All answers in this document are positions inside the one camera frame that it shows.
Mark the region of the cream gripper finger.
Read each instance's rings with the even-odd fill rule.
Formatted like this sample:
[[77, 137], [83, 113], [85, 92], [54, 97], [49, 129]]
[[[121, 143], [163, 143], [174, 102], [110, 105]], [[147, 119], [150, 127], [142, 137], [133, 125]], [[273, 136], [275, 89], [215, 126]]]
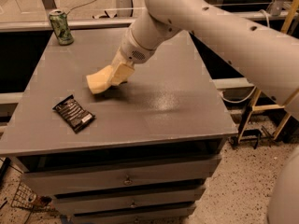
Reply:
[[107, 67], [107, 85], [119, 86], [126, 82], [134, 71], [135, 69], [132, 66], [125, 63], [120, 63], [117, 66], [109, 65]]
[[111, 62], [111, 66], [113, 69], [116, 69], [120, 64], [123, 63], [126, 63], [126, 58], [123, 56], [121, 49], [118, 49]]

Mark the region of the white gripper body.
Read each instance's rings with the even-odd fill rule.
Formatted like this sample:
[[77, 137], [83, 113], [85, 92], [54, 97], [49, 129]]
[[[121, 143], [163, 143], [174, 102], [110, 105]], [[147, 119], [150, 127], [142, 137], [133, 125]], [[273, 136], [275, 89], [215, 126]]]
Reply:
[[145, 63], [154, 52], [154, 49], [142, 48], [135, 41], [131, 28], [126, 31], [121, 41], [121, 53], [127, 60], [134, 63]]

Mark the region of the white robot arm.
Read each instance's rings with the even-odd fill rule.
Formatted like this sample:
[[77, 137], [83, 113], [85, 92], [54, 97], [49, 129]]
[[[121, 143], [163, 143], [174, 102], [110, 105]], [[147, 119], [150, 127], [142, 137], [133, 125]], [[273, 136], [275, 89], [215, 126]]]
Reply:
[[138, 51], [148, 59], [180, 30], [192, 33], [294, 118], [299, 119], [299, 43], [290, 35], [210, 5], [205, 0], [145, 0], [121, 42], [108, 83], [133, 72]]

